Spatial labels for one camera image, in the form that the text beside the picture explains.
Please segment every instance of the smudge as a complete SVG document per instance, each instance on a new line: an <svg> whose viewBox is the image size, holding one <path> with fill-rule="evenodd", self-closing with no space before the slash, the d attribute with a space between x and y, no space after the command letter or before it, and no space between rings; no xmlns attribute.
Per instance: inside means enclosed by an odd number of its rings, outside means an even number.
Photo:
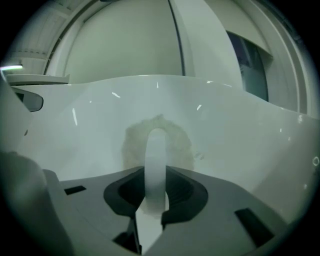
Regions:
<svg viewBox="0 0 320 256"><path fill-rule="evenodd" d="M193 170L194 156L187 133L174 122L166 120L163 114L142 120L126 129L121 149L123 168L145 165L148 136L153 129L162 129L166 132L166 164Z"/></svg>
<svg viewBox="0 0 320 256"><path fill-rule="evenodd" d="M197 158L197 157L199 157L200 155L201 155L201 153L197 152L197 153L195 153L194 158Z"/></svg>

